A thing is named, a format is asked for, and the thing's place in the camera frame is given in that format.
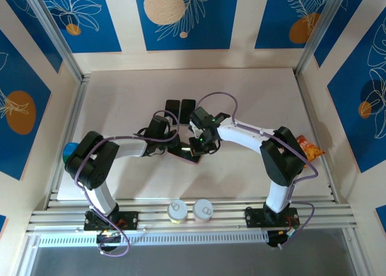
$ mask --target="orange snack bag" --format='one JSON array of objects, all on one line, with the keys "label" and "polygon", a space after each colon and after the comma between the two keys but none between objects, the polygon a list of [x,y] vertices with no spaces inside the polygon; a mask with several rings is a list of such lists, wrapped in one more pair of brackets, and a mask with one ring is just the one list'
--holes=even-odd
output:
[{"label": "orange snack bag", "polygon": [[313,161],[315,158],[324,154],[320,148],[318,148],[313,143],[306,140],[304,136],[296,137],[297,143],[300,145],[304,153],[307,155],[307,159],[309,162]]}]

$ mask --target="white table surface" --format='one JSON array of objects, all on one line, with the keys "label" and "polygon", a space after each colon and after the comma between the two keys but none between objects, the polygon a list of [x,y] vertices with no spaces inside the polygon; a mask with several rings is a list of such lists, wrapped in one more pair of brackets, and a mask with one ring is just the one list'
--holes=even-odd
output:
[{"label": "white table surface", "polygon": [[[74,134],[74,142],[95,130],[104,136],[129,135],[147,127],[167,99],[196,99],[214,91],[233,94],[236,118],[262,128],[288,127],[295,136],[314,141],[292,69],[206,69],[93,72]],[[223,95],[205,99],[213,115],[232,114],[233,101]],[[191,136],[186,127],[182,141]],[[321,160],[318,178],[301,182],[297,196],[329,196]],[[310,168],[302,175],[311,174]],[[261,156],[245,147],[222,142],[215,155],[194,165],[168,154],[115,160],[107,185],[117,199],[129,198],[256,198],[267,196],[270,179]],[[84,199],[65,173],[57,199]]]}]

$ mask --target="tin can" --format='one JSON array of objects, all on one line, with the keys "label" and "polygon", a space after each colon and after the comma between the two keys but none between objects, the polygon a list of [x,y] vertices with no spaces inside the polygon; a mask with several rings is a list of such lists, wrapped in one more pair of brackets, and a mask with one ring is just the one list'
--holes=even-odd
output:
[{"label": "tin can", "polygon": [[197,222],[208,222],[213,215],[213,205],[207,199],[199,199],[193,205],[193,217]]},{"label": "tin can", "polygon": [[177,199],[170,203],[168,207],[168,216],[171,222],[180,224],[188,217],[188,206],[185,202]]}]

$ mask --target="can lid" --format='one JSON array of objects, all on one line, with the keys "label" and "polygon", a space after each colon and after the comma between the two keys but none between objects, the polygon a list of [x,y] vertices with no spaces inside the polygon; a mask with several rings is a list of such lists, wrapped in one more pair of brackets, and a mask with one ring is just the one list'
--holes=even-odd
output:
[{"label": "can lid", "polygon": [[170,203],[168,207],[168,216],[169,218],[179,221],[184,220],[188,215],[188,206],[185,202],[177,199]]},{"label": "can lid", "polygon": [[193,215],[200,220],[208,220],[213,215],[213,205],[207,199],[199,199],[193,205]]}]

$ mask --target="black smartphone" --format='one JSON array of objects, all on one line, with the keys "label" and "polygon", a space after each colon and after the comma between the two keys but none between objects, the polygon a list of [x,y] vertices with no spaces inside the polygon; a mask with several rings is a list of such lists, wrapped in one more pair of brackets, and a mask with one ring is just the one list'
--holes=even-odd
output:
[{"label": "black smartphone", "polygon": [[[180,101],[179,100],[173,100],[173,99],[166,100],[165,110],[174,114],[176,116],[176,118],[179,118]],[[168,116],[170,118],[172,118],[170,114],[165,112],[165,117],[168,117]],[[172,124],[173,125],[177,124],[177,121],[174,118],[172,118]]]},{"label": "black smartphone", "polygon": [[189,116],[195,110],[195,100],[183,99],[181,101],[180,124],[189,124]]},{"label": "black smartphone", "polygon": [[168,149],[168,153],[170,153],[172,155],[176,155],[176,156],[183,158],[184,160],[187,160],[187,161],[192,162],[192,163],[198,163],[201,159],[200,155],[194,157],[191,154],[191,147],[185,142],[182,142],[181,144],[179,144],[175,148]]}]

